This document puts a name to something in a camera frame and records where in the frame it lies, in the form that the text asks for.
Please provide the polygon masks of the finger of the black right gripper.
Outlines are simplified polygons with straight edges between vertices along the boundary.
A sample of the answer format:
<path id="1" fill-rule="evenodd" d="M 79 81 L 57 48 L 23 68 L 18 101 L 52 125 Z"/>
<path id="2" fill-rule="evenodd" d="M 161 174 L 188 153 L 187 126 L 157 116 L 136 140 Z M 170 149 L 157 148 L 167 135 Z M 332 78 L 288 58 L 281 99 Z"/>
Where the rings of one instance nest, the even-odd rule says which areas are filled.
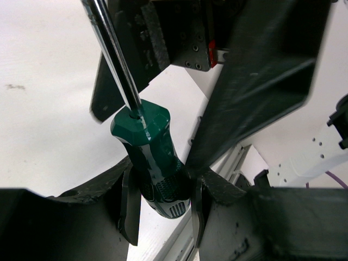
<path id="1" fill-rule="evenodd" d="M 330 1 L 247 1 L 186 165 L 209 167 L 229 148 L 301 107 L 309 95 Z"/>

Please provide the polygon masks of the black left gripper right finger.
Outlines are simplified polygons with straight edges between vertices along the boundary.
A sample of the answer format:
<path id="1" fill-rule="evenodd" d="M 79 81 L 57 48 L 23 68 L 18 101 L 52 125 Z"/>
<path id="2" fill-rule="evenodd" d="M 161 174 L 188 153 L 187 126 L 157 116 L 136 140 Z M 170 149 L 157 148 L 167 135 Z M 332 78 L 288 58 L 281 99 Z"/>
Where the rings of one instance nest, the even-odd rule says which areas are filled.
<path id="1" fill-rule="evenodd" d="M 236 198 L 213 196 L 200 260 L 347 260 L 347 191 L 274 188 L 262 172 Z"/>

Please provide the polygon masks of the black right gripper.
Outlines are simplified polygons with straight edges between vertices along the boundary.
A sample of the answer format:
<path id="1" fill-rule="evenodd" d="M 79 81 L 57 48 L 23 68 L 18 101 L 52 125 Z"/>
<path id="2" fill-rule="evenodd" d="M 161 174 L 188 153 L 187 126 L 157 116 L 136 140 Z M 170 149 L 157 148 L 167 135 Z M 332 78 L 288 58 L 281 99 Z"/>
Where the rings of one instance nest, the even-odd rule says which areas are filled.
<path id="1" fill-rule="evenodd" d="M 229 47 L 242 19 L 260 25 L 275 15 L 306 27 L 329 8 L 329 1 L 90 1 L 102 51 L 91 112 L 100 122 L 121 108 L 146 122 L 167 115 L 139 93 L 169 65 L 210 70 L 210 48 Z"/>

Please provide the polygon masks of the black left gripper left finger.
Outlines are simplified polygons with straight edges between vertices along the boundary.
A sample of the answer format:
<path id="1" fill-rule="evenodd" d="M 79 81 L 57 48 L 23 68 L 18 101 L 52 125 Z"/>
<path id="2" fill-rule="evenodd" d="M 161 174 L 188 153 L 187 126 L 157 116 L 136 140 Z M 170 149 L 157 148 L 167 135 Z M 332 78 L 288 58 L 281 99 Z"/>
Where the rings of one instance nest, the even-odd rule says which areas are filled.
<path id="1" fill-rule="evenodd" d="M 3 188 L 1 260 L 126 260 L 140 205 L 129 158 L 58 197 Z"/>

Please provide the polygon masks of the green handled screwdriver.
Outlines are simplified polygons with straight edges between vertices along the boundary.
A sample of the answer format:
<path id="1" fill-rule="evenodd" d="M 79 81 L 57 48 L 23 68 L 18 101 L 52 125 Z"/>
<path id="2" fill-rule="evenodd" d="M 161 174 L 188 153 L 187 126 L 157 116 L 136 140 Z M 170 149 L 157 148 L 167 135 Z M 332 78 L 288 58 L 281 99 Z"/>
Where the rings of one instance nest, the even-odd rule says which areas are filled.
<path id="1" fill-rule="evenodd" d="M 89 2 L 82 2 L 88 17 Z M 189 181 L 171 139 L 170 113 L 165 110 L 167 115 L 160 114 L 146 122 L 130 116 L 122 108 L 110 130 L 126 148 L 147 203 L 161 216 L 176 219 L 184 215 L 190 205 Z"/>

